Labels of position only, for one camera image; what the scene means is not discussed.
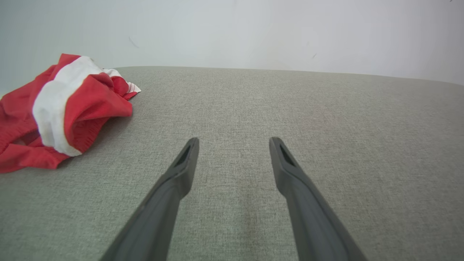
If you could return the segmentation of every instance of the fabric texture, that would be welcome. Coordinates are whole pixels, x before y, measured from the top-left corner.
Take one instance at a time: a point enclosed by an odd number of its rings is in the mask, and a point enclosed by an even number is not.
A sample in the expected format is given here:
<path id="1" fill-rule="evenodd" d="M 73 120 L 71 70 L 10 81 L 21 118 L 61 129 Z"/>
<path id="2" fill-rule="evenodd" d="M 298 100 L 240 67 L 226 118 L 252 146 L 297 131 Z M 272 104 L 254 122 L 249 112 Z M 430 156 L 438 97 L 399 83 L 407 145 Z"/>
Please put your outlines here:
<path id="1" fill-rule="evenodd" d="M 98 260 L 191 137 L 168 260 L 297 260 L 280 137 L 371 261 L 464 260 L 464 86 L 357 74 L 127 67 L 132 117 L 56 170 L 0 175 L 0 260 Z"/>
<path id="2" fill-rule="evenodd" d="M 0 173 L 55 169 L 81 155 L 110 117 L 128 117 L 140 89 L 118 71 L 86 56 L 63 54 L 58 64 L 0 100 Z"/>

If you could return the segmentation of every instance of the red cloth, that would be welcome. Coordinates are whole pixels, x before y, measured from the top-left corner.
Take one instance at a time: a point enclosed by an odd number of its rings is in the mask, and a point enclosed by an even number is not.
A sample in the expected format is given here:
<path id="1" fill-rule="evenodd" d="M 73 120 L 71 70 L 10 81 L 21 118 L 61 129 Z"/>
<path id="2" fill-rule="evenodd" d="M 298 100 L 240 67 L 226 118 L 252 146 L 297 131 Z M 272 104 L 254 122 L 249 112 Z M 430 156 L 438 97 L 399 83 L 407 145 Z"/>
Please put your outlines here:
<path id="1" fill-rule="evenodd" d="M 57 65 L 0 100 L 0 173 L 55 169 L 85 152 L 110 117 L 132 115 L 140 89 L 86 56 L 63 54 Z"/>

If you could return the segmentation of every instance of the red and white fabric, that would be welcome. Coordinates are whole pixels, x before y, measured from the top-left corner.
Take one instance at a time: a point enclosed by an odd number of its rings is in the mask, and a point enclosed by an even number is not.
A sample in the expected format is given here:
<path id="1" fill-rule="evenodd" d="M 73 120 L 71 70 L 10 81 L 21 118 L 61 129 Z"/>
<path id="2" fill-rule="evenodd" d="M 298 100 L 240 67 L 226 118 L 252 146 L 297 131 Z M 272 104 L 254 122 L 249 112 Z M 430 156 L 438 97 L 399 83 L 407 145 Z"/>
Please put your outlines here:
<path id="1" fill-rule="evenodd" d="M 57 65 L 0 100 L 0 173 L 55 169 L 81 155 L 110 117 L 132 115 L 140 92 L 114 69 L 62 54 Z"/>

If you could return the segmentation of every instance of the white wall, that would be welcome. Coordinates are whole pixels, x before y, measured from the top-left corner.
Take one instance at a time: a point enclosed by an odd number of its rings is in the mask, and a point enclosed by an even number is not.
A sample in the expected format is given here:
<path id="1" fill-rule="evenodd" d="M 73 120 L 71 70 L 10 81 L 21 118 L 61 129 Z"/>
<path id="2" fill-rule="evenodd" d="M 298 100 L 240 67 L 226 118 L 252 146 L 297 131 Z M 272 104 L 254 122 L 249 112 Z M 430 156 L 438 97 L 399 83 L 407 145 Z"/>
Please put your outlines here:
<path id="1" fill-rule="evenodd" d="M 463 0 L 0 0 L 0 92 L 60 53 L 464 84 Z"/>

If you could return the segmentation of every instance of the gray fabric surface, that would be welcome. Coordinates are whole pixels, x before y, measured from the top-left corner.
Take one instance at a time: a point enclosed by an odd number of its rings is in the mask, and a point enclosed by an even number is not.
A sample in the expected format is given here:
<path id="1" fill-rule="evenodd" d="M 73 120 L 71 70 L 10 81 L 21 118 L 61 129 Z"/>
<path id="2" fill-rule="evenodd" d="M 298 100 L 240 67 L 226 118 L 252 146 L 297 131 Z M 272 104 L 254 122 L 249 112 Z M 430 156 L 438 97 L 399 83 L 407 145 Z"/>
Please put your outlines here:
<path id="1" fill-rule="evenodd" d="M 169 260 L 297 260 L 281 137 L 370 260 L 464 260 L 464 86 L 380 76 L 126 67 L 142 92 L 82 156 L 0 175 L 0 260 L 97 260 L 200 138 Z"/>

